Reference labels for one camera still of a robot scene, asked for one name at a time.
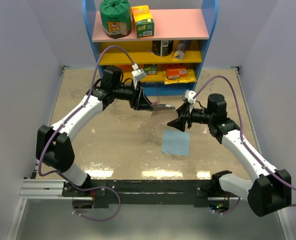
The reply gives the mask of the patterned sunglasses case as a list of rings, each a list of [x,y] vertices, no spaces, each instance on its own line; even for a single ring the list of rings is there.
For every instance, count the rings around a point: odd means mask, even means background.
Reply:
[[[153,125],[167,125],[178,118],[175,106],[171,104],[156,104],[153,106],[151,123]]]

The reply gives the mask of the light blue cleaning cloth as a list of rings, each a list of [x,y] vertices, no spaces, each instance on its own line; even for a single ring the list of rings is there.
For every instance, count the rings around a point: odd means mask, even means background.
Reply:
[[[190,149],[190,133],[165,129],[163,131],[161,151],[164,154],[188,156]]]

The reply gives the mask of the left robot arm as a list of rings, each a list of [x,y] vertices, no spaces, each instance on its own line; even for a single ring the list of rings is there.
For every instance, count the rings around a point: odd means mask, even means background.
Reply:
[[[151,101],[145,96],[140,81],[146,77],[143,69],[133,65],[132,82],[121,82],[122,70],[108,66],[103,76],[94,83],[81,102],[61,121],[52,126],[41,126],[37,133],[36,158],[40,164],[55,169],[74,183],[74,191],[86,196],[91,191],[90,176],[75,161],[72,141],[79,131],[114,100],[129,102],[136,111],[151,111]]]

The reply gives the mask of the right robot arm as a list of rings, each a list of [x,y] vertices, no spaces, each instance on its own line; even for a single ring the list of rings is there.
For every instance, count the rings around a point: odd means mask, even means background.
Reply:
[[[278,170],[250,145],[240,127],[227,116],[224,96],[210,94],[207,107],[202,109],[195,108],[195,96],[192,90],[183,94],[177,119],[167,125],[183,132],[193,123],[206,124],[210,134],[235,156],[250,177],[246,180],[224,170],[212,175],[208,191],[218,197],[229,192],[246,200],[258,217],[290,206],[290,173]]]

